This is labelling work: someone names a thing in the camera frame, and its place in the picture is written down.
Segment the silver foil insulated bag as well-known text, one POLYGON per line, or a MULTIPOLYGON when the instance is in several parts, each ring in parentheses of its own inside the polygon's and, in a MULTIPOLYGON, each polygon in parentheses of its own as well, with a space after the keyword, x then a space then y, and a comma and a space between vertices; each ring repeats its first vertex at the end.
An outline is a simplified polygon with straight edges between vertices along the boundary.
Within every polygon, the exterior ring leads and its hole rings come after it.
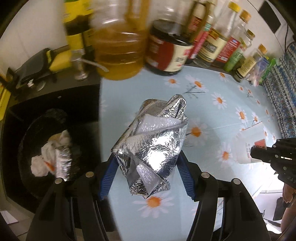
POLYGON ((187 127, 182 95, 145 100, 111 149, 132 195, 148 198, 170 190, 168 177, 181 152, 187 127))

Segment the black trash bin bag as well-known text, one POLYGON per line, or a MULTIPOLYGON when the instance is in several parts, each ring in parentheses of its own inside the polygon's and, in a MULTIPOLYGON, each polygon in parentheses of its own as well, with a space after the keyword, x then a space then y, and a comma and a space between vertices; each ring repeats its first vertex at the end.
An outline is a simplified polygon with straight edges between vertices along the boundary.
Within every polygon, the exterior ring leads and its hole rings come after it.
POLYGON ((63 179, 75 180, 100 162, 98 111, 68 113, 52 108, 27 129, 19 148, 22 183, 38 201, 44 197, 65 157, 63 179))

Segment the black kitchen sink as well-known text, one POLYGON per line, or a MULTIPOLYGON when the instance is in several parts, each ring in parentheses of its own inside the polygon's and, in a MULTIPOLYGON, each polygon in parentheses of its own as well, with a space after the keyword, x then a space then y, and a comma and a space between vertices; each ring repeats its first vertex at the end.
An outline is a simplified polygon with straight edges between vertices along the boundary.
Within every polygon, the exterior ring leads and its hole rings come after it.
POLYGON ((6 195, 33 213, 28 238, 115 231, 107 194, 117 165, 101 159, 100 85, 96 72, 77 81, 67 70, 9 103, 1 173, 6 195))

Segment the white tissue in bin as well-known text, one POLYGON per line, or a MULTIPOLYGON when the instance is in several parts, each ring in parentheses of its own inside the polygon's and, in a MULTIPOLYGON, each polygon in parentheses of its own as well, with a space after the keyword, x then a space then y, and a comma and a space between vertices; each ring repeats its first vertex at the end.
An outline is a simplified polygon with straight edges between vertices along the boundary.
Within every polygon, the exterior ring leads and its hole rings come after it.
POLYGON ((52 135, 46 144, 41 147, 41 155, 31 158, 31 172, 36 177, 44 177, 49 173, 56 177, 56 157, 57 147, 72 146, 71 137, 67 130, 52 135))

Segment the blue patterned cloth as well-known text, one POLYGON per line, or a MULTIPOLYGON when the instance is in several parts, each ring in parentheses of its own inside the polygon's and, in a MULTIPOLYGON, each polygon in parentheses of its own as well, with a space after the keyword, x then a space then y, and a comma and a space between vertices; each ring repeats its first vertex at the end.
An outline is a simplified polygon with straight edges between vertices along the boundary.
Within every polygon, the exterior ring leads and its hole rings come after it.
POLYGON ((263 82, 283 138, 295 138, 295 43, 271 68, 263 82))

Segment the daisy pattern table cover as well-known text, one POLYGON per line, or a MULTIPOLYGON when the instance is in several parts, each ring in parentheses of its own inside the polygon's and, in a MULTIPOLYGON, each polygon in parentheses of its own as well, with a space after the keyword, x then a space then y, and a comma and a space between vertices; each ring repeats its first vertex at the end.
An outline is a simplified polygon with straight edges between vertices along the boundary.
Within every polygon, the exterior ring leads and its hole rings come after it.
MULTIPOLYGON (((186 66, 172 77, 142 70, 121 81, 102 80, 100 90, 101 155, 107 160, 116 141, 134 120, 146 99, 169 100, 180 94, 187 102, 189 126, 183 144, 187 159, 215 178, 239 178, 254 198, 264 220, 273 219, 283 188, 266 163, 240 164, 236 136, 258 127, 256 136, 272 146, 280 137, 273 107, 261 86, 237 83, 230 75, 186 66)), ((126 178, 116 173, 108 195, 115 222, 113 240, 185 240, 197 203, 185 192, 178 171, 171 189, 150 198, 130 193, 126 178)))

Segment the green label bottle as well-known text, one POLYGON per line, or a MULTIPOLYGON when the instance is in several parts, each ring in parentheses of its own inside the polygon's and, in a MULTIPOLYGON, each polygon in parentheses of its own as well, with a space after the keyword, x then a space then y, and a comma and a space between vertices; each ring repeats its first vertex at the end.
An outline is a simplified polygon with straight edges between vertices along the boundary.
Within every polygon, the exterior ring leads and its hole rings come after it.
POLYGON ((241 59, 244 52, 252 45, 252 41, 255 38, 255 34, 250 30, 247 29, 244 31, 243 35, 240 37, 240 45, 239 47, 233 52, 230 56, 228 61, 223 67, 223 70, 226 72, 230 72, 236 63, 241 59))

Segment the clear vinegar bottle beige label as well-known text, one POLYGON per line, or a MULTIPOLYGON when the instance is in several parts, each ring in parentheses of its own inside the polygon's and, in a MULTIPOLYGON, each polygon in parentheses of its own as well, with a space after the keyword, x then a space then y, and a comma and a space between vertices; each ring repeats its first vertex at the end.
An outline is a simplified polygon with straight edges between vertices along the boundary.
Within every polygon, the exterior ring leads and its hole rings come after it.
POLYGON ((207 39, 194 59, 198 67, 208 68, 218 57, 229 40, 239 12, 240 6, 236 2, 229 1, 227 7, 216 18, 207 39))

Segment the red label sauce bottle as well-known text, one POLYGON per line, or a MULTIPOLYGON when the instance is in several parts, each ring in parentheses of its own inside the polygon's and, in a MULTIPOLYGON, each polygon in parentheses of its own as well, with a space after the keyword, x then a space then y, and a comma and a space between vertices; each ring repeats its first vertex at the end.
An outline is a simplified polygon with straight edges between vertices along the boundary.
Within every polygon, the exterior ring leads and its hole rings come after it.
MULTIPOLYGON (((194 42, 193 42, 193 48, 191 49, 186 64, 192 63, 192 61, 196 58, 198 52, 201 50, 202 45, 204 44, 205 40, 208 37, 209 31, 211 29, 211 26, 214 21, 214 9, 217 4, 217 1, 210 1, 210 8, 209 13, 207 16, 207 19, 205 21, 205 24, 199 34, 196 36, 194 42)), ((201 25, 202 17, 205 12, 205 7, 198 5, 197 10, 194 12, 194 16, 192 17, 189 29, 195 30, 201 25)))

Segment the yellow sponge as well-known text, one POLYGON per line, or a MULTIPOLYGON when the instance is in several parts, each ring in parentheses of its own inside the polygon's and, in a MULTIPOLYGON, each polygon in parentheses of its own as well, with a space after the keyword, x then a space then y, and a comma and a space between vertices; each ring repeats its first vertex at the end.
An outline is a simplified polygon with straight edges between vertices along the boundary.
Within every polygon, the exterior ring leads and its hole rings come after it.
POLYGON ((72 65, 71 56, 72 53, 70 50, 59 53, 52 62, 49 70, 53 73, 57 73, 64 69, 70 68, 72 65))

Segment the chrome soap dispenser pump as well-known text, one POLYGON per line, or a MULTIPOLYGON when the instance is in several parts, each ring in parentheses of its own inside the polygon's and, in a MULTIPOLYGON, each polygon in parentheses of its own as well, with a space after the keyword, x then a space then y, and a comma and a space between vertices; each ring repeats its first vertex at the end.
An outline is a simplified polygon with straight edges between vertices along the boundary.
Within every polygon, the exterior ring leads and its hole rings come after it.
POLYGON ((83 57, 84 50, 72 50, 71 51, 71 63, 74 69, 76 70, 74 74, 74 78, 78 81, 85 80, 88 78, 88 72, 85 70, 84 65, 92 65, 99 69, 101 69, 103 72, 108 73, 109 69, 107 69, 105 66, 100 65, 94 61, 87 60, 83 57))

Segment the soy sauce bottle white label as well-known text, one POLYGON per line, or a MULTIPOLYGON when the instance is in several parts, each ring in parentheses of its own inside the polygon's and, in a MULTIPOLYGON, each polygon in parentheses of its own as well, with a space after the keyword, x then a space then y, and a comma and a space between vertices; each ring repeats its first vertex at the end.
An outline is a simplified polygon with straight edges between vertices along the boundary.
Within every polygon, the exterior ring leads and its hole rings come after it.
POLYGON ((145 65, 163 76, 181 71, 208 16, 208 1, 157 1, 145 65))

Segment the large cooking oil jug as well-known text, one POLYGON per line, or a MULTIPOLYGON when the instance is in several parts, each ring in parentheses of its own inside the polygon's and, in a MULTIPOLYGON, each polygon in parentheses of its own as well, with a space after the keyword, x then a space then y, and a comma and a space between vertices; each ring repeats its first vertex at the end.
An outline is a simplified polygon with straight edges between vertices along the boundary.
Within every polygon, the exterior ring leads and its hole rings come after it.
POLYGON ((109 80, 137 75, 144 66, 149 1, 93 1, 92 46, 99 74, 109 80))

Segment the yellow-label dark bottle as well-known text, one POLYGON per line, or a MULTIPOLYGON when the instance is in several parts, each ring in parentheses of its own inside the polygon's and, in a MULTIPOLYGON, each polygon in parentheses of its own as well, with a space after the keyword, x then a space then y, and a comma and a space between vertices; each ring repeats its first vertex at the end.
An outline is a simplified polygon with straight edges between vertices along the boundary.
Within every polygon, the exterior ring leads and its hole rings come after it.
POLYGON ((90 25, 93 14, 92 1, 63 1, 63 7, 63 24, 70 50, 91 57, 93 55, 91 45, 93 29, 90 25))

